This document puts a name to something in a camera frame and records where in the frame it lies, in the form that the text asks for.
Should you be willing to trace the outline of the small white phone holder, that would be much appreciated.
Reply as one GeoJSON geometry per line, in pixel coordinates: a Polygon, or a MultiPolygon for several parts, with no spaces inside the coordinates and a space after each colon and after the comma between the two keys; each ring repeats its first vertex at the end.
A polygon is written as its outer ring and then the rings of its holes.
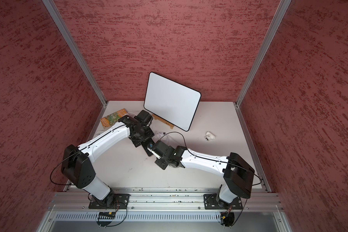
{"type": "Polygon", "coordinates": [[[216,136],[213,133],[211,133],[210,131],[206,132],[205,140],[212,141],[212,140],[215,140],[215,138],[216,136]]]}

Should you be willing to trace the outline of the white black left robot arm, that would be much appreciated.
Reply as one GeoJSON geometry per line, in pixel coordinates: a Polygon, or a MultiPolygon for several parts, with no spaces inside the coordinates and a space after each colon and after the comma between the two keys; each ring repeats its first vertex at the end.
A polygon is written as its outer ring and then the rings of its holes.
{"type": "Polygon", "coordinates": [[[77,188],[88,192],[96,203],[106,209],[112,208],[117,200],[114,191],[101,181],[94,170],[93,163],[119,141],[129,138],[133,145],[142,147],[146,154],[153,147],[154,132],[150,128],[153,116],[142,110],[137,116],[124,115],[102,134],[79,146],[69,145],[64,150],[61,173],[77,188]]]}

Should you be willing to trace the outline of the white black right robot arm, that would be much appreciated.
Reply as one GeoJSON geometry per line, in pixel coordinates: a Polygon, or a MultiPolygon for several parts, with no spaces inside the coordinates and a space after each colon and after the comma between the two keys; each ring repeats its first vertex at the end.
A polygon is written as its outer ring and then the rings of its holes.
{"type": "Polygon", "coordinates": [[[222,177],[225,183],[220,186],[213,198],[208,198],[206,206],[228,209],[234,200],[251,197],[253,180],[256,177],[255,170],[237,153],[230,153],[229,156],[212,156],[184,146],[173,148],[163,141],[149,143],[147,150],[156,157],[155,163],[162,170],[168,166],[192,168],[222,177]]]}

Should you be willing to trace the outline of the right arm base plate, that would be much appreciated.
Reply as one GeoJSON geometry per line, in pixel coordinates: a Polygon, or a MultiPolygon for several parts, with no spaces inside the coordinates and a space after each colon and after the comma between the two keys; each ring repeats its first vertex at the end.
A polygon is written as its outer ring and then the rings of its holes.
{"type": "Polygon", "coordinates": [[[242,201],[240,197],[233,199],[231,203],[227,203],[221,200],[216,193],[204,194],[204,206],[206,210],[228,210],[235,209],[241,210],[243,208],[242,201]]]}

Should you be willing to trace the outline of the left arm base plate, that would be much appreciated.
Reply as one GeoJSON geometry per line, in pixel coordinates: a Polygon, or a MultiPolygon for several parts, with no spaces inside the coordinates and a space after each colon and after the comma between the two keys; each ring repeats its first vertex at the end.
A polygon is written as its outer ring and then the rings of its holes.
{"type": "Polygon", "coordinates": [[[89,195],[89,209],[126,209],[130,200],[129,194],[109,194],[104,200],[99,200],[93,195],[89,195]]]}

